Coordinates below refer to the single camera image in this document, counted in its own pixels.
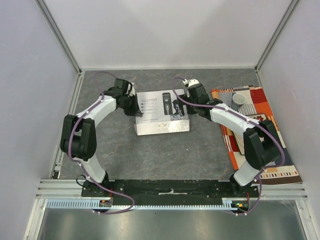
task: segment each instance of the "white box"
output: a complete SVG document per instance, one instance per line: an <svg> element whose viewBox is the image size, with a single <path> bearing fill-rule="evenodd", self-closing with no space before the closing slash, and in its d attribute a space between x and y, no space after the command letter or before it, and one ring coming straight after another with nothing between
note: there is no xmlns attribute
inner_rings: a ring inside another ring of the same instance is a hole
<svg viewBox="0 0 320 240"><path fill-rule="evenodd" d="M175 90L179 95L183 89ZM172 90L138 92L137 100L142 117L135 118L134 129L137 135L187 132L190 122L187 107L182 115L177 97Z"/></svg>

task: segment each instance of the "striped placemat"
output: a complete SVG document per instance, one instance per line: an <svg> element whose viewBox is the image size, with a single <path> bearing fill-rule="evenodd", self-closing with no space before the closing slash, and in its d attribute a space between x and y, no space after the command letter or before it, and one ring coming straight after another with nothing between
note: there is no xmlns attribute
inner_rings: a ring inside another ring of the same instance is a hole
<svg viewBox="0 0 320 240"><path fill-rule="evenodd" d="M280 167L268 168L267 172L264 172L260 176L262 183L266 185L301 183L302 179L293 162L291 161L286 145L283 141L262 87L243 86L227 89L213 89L211 91L211 95L213 98L220 99L229 106L233 92L239 92L246 97L245 104L238 110L240 113L261 121L264 119L269 119L274 123L283 147L285 154L284 165ZM221 125L221 130L232 166L234 170L238 170L246 160L244 155L245 150L243 138L242 136L234 134L230 129L223 125ZM275 162L271 162L269 165L276 166L280 162L281 158L279 157Z"/></svg>

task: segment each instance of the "white wall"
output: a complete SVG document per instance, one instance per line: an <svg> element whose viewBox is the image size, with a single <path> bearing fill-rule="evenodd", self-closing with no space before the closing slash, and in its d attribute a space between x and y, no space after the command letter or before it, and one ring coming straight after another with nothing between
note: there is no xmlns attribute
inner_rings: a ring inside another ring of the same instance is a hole
<svg viewBox="0 0 320 240"><path fill-rule="evenodd" d="M260 72L320 223L320 1L300 1Z"/></svg>
<svg viewBox="0 0 320 240"><path fill-rule="evenodd" d="M290 0L45 0L81 68L253 67Z"/></svg>
<svg viewBox="0 0 320 240"><path fill-rule="evenodd" d="M21 240L77 75L34 0L0 5L0 238Z"/></svg>

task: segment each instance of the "gray tabletop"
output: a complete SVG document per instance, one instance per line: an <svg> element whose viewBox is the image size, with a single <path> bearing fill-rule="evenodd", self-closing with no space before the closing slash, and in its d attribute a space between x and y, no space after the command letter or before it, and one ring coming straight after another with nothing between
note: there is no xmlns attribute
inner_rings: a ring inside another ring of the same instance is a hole
<svg viewBox="0 0 320 240"><path fill-rule="evenodd" d="M113 70L118 78L134 83L137 92L171 89L171 79L181 75L197 79L207 93L211 89L258 86L254 69L169 69ZM75 112L89 107L99 97L93 83L95 71L86 71ZM114 78L100 74L103 90L113 86ZM221 128L198 115L190 116L190 131L137 136L134 117L117 109L96 129L96 155L111 179L220 179L234 172ZM75 179L82 174L77 164L64 156L61 179Z"/></svg>

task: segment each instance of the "metal corner post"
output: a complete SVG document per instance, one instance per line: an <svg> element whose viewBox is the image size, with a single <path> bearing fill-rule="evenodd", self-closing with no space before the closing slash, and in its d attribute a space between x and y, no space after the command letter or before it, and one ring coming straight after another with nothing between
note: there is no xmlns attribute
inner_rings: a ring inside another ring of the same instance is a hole
<svg viewBox="0 0 320 240"><path fill-rule="evenodd" d="M296 7L298 6L300 0L291 0L289 6L287 7L287 9L285 10L278 26L276 27L275 31L273 32L273 35L270 39L270 41L268 42L267 46L265 47L258 63L255 66L255 71L258 72L262 65L264 64L267 56L269 55L269 53L271 52L273 46L275 45L277 39L279 38L281 32L283 31L285 25L287 24L288 20L290 19L290 16L292 15L293 11L296 9Z"/></svg>
<svg viewBox="0 0 320 240"><path fill-rule="evenodd" d="M70 50L70 48L64 38L64 36L62 35L60 29L58 28L58 25L57 25L54 17L52 16L47 4L45 3L45 0L35 0L35 2L39 6L39 9L41 10L46 21L48 22L52 32L54 33L56 39L58 40L58 42L61 45L62 49L64 50L65 54L69 58L75 71L77 73L81 73L81 68L79 67L74 55L72 54L72 52L71 52L71 50Z"/></svg>

